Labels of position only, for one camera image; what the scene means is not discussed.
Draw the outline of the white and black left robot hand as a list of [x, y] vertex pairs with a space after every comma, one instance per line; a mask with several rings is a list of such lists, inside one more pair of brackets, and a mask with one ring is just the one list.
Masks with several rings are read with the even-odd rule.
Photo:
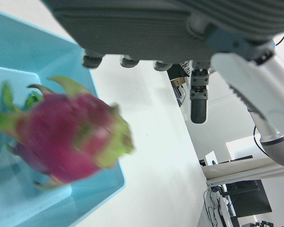
[[191, 63], [191, 120], [206, 120], [201, 71], [214, 68], [256, 113], [284, 135], [284, 0], [46, 0], [57, 22], [96, 68], [107, 54], [124, 67]]

